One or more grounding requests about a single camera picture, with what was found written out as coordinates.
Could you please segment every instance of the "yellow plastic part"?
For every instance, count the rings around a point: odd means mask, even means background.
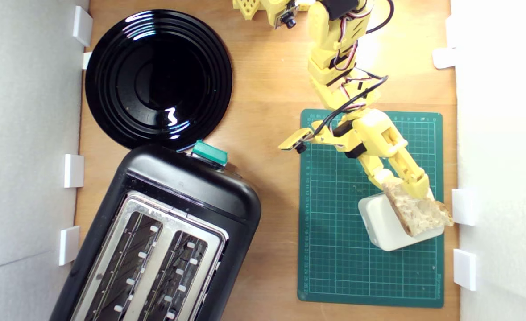
[[[277,19],[285,12],[288,3],[289,0],[233,0],[233,8],[239,9],[247,20],[251,20],[257,10],[266,10],[269,24],[276,27]],[[308,32],[314,42],[308,59],[310,83],[324,107],[336,110],[346,103],[349,97],[355,97],[377,83],[377,79],[363,80],[368,78],[368,75],[355,69],[356,54],[350,63],[347,61],[353,45],[367,31],[369,13],[375,0],[356,0],[354,13],[360,17],[346,22],[343,35],[340,29],[342,21],[331,21],[328,11],[320,1],[311,3],[312,0],[297,2],[299,11],[308,10]],[[348,81],[347,78],[359,80]],[[343,115],[337,126],[344,124],[347,128],[347,122],[351,122],[351,127],[339,137],[334,136],[332,130],[324,126],[310,138],[322,123],[317,121],[311,124],[312,130],[297,130],[282,142],[279,148],[298,150],[301,144],[308,141],[310,144],[332,145],[339,152],[352,155],[356,148],[363,145],[361,150],[365,149],[365,152],[357,155],[357,158],[372,184],[383,189],[382,183],[386,179],[395,179],[392,171],[384,168],[380,159],[384,157],[389,159],[389,164],[403,181],[404,189],[412,197],[426,197],[431,193],[428,176],[407,151],[407,141],[387,114],[369,108],[378,98],[379,93],[373,90],[367,97],[355,100],[353,104],[362,107]]]
[[[292,150],[293,148],[297,147],[298,144],[308,136],[309,134],[312,134],[312,131],[310,128],[301,128],[294,132],[292,135],[289,136],[282,144],[279,145],[279,149],[281,150]]]
[[[259,10],[261,6],[260,0],[232,0],[233,9],[238,9],[245,20],[252,20],[255,12]]]
[[[269,25],[275,27],[278,17],[287,8],[290,0],[232,0],[233,9],[240,10],[245,20],[253,20],[257,11],[267,11],[267,20]],[[299,12],[307,12],[314,0],[300,0]]]

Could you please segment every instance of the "wooden table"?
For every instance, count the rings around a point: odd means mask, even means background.
[[[234,69],[232,102],[206,139],[229,153],[261,198],[261,223],[228,301],[224,321],[458,320],[459,288],[452,280],[457,229],[446,230],[445,306],[411,309],[307,303],[297,299],[299,157],[277,145],[299,126],[304,108],[321,108],[308,82],[310,38],[306,13],[294,29],[273,30],[264,12],[245,21],[231,0],[91,0],[95,45],[114,23],[153,8],[171,8],[208,23],[226,43]],[[372,23],[385,19],[379,0]],[[377,107],[440,112],[444,118],[445,195],[456,187],[456,96],[452,70],[436,70],[431,52],[446,45],[444,0],[398,0],[391,23],[363,37],[357,61],[363,69],[389,74]],[[94,122],[83,94],[80,154],[86,157],[85,187],[79,189],[75,223],[84,238],[112,175],[126,152]]]

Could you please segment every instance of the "green cutting mat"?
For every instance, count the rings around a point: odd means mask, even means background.
[[[302,112],[301,126],[327,110]],[[440,114],[387,112],[408,151],[443,201]],[[309,144],[300,163],[298,297],[302,301],[408,307],[443,306],[443,236],[385,252],[369,241],[358,201],[380,193],[356,159],[332,146]],[[391,168],[387,160],[385,167]]]

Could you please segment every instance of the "slice of bread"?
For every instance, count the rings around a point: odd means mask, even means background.
[[[431,191],[424,199],[413,198],[403,189],[400,179],[385,181],[382,187],[407,235],[413,237],[433,228],[453,226],[446,206],[436,201]]]

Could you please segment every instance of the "black toaster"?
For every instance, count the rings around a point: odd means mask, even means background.
[[[149,144],[126,155],[51,321],[220,319],[261,205],[210,148]]]

